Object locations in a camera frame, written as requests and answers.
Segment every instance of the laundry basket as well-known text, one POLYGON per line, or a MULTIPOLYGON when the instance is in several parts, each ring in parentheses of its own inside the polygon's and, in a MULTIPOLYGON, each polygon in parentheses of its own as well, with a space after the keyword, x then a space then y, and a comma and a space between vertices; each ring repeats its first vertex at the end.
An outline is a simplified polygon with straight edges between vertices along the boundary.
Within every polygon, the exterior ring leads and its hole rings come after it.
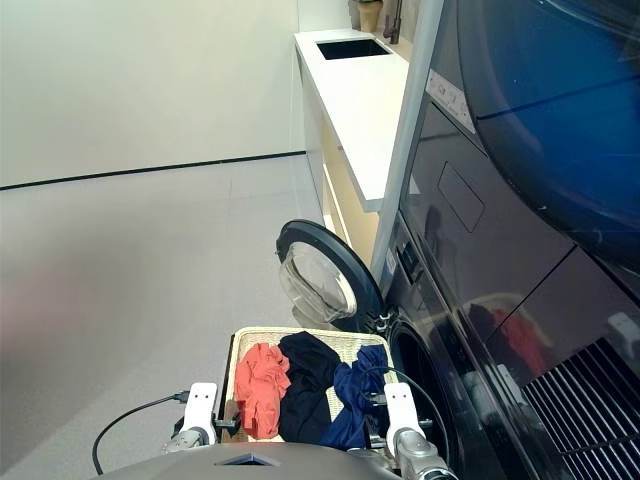
MULTIPOLYGON (((231 346, 231 352, 229 356, 229 373, 227 379, 227 388, 224 402, 223 415, 224 418, 231 418, 237 411, 238 406, 234 400, 234 385, 236 375, 236 365, 249 349, 256 343, 268 343, 270 345, 277 345, 280 343, 280 339, 284 336, 294 333, 307 331, 311 335, 322 340, 329 347, 331 347, 340 356, 340 360, 351 365, 352 362, 357 360, 358 351, 362 346, 369 345, 382 345, 387 352, 387 363, 390 367, 393 367, 391 361, 391 353, 389 351, 389 345, 386 340, 378 335, 369 335, 364 333, 346 333, 346 332, 334 332, 329 330, 313 330, 307 328, 291 328, 291 327, 248 327, 238 330, 233 338, 233 344, 231 346)), ((397 377, 394 372, 388 372, 384 376, 385 382, 393 383, 397 382, 397 377)), ((342 402, 336 396, 333 387, 327 390, 327 399, 329 401, 329 412, 331 414, 331 420, 334 420, 340 411, 342 410, 342 402)), ((223 442, 283 442, 284 440, 280 435, 265 439, 256 440, 250 435, 247 435, 242 429, 231 439, 228 434, 222 436, 223 442)))

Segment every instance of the white cabinet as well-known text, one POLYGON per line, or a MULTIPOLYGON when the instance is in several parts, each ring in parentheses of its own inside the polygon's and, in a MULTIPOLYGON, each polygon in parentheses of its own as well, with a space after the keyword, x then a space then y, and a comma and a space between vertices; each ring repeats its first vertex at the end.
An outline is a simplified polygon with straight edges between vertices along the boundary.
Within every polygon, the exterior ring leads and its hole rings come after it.
POLYGON ((368 266, 378 228, 378 213, 363 210, 344 150, 309 73, 304 68, 302 72, 307 157, 325 226, 344 240, 368 266))

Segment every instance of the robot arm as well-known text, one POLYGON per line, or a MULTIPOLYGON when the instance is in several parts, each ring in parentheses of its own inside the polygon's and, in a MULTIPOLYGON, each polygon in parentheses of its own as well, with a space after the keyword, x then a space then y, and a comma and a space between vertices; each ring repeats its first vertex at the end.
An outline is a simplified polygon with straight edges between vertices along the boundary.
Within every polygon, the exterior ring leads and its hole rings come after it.
POLYGON ((387 446, 404 480, 457 480, 418 424, 418 414, 406 383, 388 383, 384 393, 389 410, 387 446))

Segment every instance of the tile floor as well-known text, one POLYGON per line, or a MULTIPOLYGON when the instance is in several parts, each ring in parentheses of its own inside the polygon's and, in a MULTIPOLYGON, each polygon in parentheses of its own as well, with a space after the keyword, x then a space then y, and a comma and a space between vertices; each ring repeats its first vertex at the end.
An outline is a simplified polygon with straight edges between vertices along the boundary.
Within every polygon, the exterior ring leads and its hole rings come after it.
MULTIPOLYGON (((294 325, 275 239, 291 218, 321 221, 302 156, 6 191, 0 208, 6 480, 93 477, 109 421, 221 382, 235 330, 294 325)), ((104 470, 156 456, 182 411, 114 427, 104 470)))

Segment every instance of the clothing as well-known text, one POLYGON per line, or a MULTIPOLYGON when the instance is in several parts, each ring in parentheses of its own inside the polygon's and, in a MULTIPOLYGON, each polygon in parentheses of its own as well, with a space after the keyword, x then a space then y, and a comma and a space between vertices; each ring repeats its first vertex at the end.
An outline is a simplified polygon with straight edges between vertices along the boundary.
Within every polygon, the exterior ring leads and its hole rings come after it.
POLYGON ((279 347, 289 359, 291 381, 280 402, 280 435, 287 442, 317 444, 331 424, 326 391, 340 357, 305 331, 283 337, 279 347))
POLYGON ((341 363, 336 368, 333 385, 344 408, 320 439, 320 445, 347 450, 365 448, 364 422, 367 413, 374 409, 364 395, 384 391, 384 370, 372 370, 362 379, 362 374, 371 367, 386 367, 387 352, 382 345, 360 348, 358 359, 351 364, 341 363))
POLYGON ((257 343, 236 366, 234 394, 242 428, 256 439, 278 434, 280 399, 291 384, 289 360, 278 347, 257 343))

